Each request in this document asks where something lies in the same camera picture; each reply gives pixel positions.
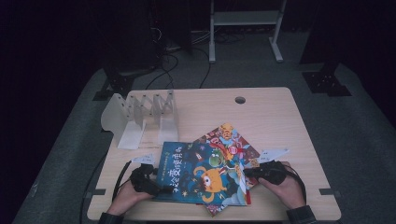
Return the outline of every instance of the colorful book cover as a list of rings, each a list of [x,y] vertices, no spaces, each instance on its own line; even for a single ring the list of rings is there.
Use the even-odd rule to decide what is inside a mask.
[[[225,162],[238,160],[241,170],[260,166],[257,162],[260,153],[230,123],[220,125],[218,128],[194,141],[194,143],[208,143],[220,148]],[[257,184],[258,182],[255,178],[246,177],[247,194],[248,190]],[[212,217],[227,206],[228,204],[225,203],[210,203],[205,205]]]
[[[173,186],[156,201],[247,205],[246,179],[240,161],[223,157],[223,148],[208,143],[164,142],[157,183]]]

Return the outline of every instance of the sleeve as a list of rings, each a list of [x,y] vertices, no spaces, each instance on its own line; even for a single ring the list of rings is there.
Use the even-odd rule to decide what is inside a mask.
[[[123,217],[110,215],[109,213],[102,213],[98,224],[121,224]]]
[[[292,224],[314,224],[318,223],[309,205],[290,209],[286,212]]]

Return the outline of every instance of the children's book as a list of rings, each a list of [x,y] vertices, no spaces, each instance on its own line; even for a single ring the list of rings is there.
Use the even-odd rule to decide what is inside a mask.
[[[157,184],[173,186],[156,201],[247,205],[246,178],[239,156],[226,154],[219,143],[164,142]]]
[[[247,168],[260,166],[257,161],[260,153],[230,123],[220,125],[194,141],[194,143],[207,143],[219,148],[223,162],[227,164],[228,162],[239,161],[242,171]],[[245,177],[245,179],[248,194],[248,190],[257,185],[258,181],[255,178]],[[205,207],[213,217],[228,205],[212,202],[205,204]]]

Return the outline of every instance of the gray carpet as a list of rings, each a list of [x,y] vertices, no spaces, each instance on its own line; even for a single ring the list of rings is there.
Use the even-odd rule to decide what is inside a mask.
[[[330,185],[340,194],[336,198],[340,221],[395,223],[395,129],[358,76],[342,64],[335,75],[352,96],[311,93],[302,72],[317,71],[321,64],[299,65],[308,33],[280,34],[283,63],[275,61],[267,37],[246,35],[231,45],[217,44],[217,62],[210,65],[203,88],[288,87]],[[207,44],[195,47],[208,51]],[[148,88],[199,88],[209,68],[206,55],[198,49],[172,55],[178,59],[177,67],[169,72],[173,86],[168,76],[162,76]],[[175,62],[175,58],[163,56],[165,69]],[[137,78],[133,89],[145,89],[162,72],[158,69]],[[14,223],[79,223],[80,219],[81,223],[95,223],[86,217],[90,194],[85,191],[94,190],[112,137],[101,132],[100,117],[107,101],[92,100],[105,80],[103,70],[92,74],[36,179],[37,188],[27,195]]]

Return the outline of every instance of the hand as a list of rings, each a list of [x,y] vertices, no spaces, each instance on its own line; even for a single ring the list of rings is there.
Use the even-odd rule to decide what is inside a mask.
[[[287,161],[282,161],[282,164],[286,165],[285,168],[288,171],[293,172],[290,169],[290,164]],[[289,209],[305,206],[301,187],[293,177],[287,175],[285,180],[280,185],[271,184],[263,178],[259,178],[259,182],[271,190]]]
[[[127,181],[120,187],[119,194],[107,210],[107,213],[114,216],[123,216],[135,204],[154,197],[146,192],[136,192],[131,181]]]

